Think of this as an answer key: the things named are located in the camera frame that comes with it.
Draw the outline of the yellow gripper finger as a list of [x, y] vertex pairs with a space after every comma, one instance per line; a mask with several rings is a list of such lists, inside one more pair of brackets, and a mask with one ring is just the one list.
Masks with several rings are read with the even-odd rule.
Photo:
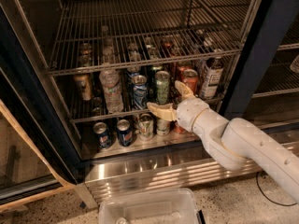
[[147, 102], [149, 111], [157, 118], [166, 121], [175, 121], [177, 119], [177, 111], [172, 104], [158, 105], [156, 103]]
[[181, 81], [175, 81], [175, 88], [178, 90], [183, 100], [193, 99], [195, 97], [193, 91]]

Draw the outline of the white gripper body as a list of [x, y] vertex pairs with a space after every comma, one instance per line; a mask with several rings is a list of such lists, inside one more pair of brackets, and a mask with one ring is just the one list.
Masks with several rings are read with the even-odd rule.
[[188, 132], [191, 132], [193, 123], [206, 109], [209, 109], [209, 105], [199, 98], [186, 99], [182, 101], [177, 108], [178, 125]]

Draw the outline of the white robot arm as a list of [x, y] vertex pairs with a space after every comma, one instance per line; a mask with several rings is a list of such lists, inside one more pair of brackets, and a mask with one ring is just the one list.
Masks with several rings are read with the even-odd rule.
[[227, 170], [239, 170], [253, 160], [299, 203], [299, 157], [252, 123], [221, 116], [184, 83], [176, 81], [175, 88], [182, 96], [178, 106], [148, 102], [153, 115], [196, 134], [206, 152]]

